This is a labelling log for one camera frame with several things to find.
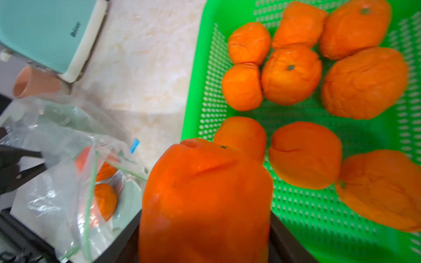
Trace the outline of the green-zip bag of oranges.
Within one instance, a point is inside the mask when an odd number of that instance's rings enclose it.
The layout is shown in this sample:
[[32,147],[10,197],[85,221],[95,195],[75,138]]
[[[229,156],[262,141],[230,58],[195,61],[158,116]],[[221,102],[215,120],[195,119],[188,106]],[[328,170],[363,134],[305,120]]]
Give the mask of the green-zip bag of oranges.
[[13,100],[1,114],[1,144],[43,154],[48,164],[96,146],[128,157],[134,138],[94,103],[65,94]]

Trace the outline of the green plastic basket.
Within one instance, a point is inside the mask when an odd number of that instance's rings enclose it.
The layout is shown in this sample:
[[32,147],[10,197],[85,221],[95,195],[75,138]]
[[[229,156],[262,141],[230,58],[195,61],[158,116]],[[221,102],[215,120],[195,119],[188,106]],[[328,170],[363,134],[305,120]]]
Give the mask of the green plastic basket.
[[[395,150],[421,162],[421,3],[390,1],[391,23],[382,46],[401,53],[409,82],[394,106],[372,119],[338,117],[325,110],[321,88],[309,98],[281,106],[264,100],[251,111],[236,111],[223,96],[221,82],[232,67],[229,36],[249,22],[273,34],[288,1],[208,1],[202,14],[182,139],[212,141],[224,122],[254,119],[266,132],[266,149],[302,158],[310,146],[327,150],[339,141],[343,158],[376,150]],[[320,190],[273,176],[273,224],[285,225],[308,256],[307,263],[418,263],[421,234],[377,224],[358,215],[338,197],[343,183]]]

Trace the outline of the orange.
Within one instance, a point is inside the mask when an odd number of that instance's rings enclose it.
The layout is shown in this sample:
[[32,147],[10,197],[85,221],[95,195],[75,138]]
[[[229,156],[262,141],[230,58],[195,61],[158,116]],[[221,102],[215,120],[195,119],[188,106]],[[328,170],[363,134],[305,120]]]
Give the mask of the orange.
[[342,143],[334,132],[311,122],[294,122],[274,132],[269,162],[283,181],[322,190],[339,177]]
[[143,195],[141,263],[266,263],[273,179],[262,164],[203,139],[172,145]]
[[264,163],[266,132],[259,122],[248,117],[229,117],[215,133],[214,143],[239,151]]
[[293,105],[308,98],[322,77],[319,55],[303,45],[274,50],[262,71],[263,93],[269,101]]
[[339,60],[379,46],[390,22],[388,1],[348,1],[326,19],[319,51],[328,59]]
[[337,61],[323,80],[321,99],[332,115],[373,119],[401,98],[408,82],[403,55],[374,47]]
[[289,3],[273,37],[272,47],[279,49],[301,44],[312,48],[321,37],[327,17],[326,11],[313,5],[298,1]]
[[261,66],[270,48],[270,34],[260,22],[250,22],[239,27],[228,40],[228,53],[234,65],[253,63]]
[[234,65],[225,73],[221,86],[227,104],[234,110],[254,110],[263,101],[259,67],[253,63]]
[[402,232],[421,230],[421,167],[400,151],[346,158],[335,189],[346,206],[368,220]]

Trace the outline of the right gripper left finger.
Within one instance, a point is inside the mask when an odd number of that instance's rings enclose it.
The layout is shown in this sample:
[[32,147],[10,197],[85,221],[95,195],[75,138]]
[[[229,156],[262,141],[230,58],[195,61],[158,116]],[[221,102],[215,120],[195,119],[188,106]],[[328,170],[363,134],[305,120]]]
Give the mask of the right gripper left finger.
[[95,263],[137,263],[139,223],[142,211],[132,219],[121,234],[100,255]]

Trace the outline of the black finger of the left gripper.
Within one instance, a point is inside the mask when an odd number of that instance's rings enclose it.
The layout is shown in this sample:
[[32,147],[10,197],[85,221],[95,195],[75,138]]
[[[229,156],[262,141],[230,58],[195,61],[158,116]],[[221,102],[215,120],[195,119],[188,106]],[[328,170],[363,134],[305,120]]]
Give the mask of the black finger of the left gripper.
[[1,145],[1,195],[13,192],[46,171],[44,163],[20,170],[23,157],[42,158],[40,152]]

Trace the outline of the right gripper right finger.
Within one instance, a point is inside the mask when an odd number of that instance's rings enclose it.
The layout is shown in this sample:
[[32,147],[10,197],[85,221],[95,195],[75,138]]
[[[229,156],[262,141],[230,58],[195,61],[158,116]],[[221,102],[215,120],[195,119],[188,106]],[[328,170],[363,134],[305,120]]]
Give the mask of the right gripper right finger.
[[268,263],[319,263],[272,211]]

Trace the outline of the blue-zip clear bag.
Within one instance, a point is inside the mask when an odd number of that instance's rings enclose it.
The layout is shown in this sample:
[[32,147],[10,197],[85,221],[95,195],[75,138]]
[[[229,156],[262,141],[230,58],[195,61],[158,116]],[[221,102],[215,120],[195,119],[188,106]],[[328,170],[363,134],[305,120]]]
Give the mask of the blue-zip clear bag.
[[132,142],[132,145],[131,145],[131,147],[130,147],[130,149],[129,149],[129,151],[130,151],[130,153],[131,154],[133,154],[133,153],[135,153],[135,151],[136,151],[136,149],[137,149],[137,147],[139,146],[139,140],[137,139],[137,138],[135,138],[134,140],[133,140],[133,142]]

